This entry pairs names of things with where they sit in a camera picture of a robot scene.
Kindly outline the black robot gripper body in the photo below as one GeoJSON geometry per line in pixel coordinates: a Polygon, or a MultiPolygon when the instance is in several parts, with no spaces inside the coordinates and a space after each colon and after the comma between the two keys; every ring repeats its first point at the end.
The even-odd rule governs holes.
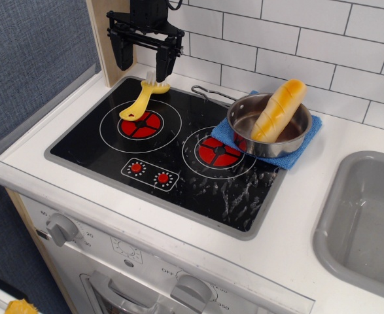
{"type": "Polygon", "coordinates": [[[183,53],[182,39],[184,31],[168,22],[168,13],[173,10],[169,1],[130,1],[130,12],[106,13],[109,19],[107,29],[115,31],[133,46],[157,51],[160,46],[172,47],[175,57],[183,53]]]}

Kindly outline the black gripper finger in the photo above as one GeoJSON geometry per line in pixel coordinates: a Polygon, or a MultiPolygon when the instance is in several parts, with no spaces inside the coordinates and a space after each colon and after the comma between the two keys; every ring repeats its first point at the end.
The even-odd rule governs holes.
{"type": "Polygon", "coordinates": [[[169,46],[160,46],[156,53],[156,81],[163,82],[173,70],[175,51],[169,46]]]}
{"type": "Polygon", "coordinates": [[[133,64],[133,44],[115,31],[110,32],[110,40],[118,68],[127,70],[133,64]]]}

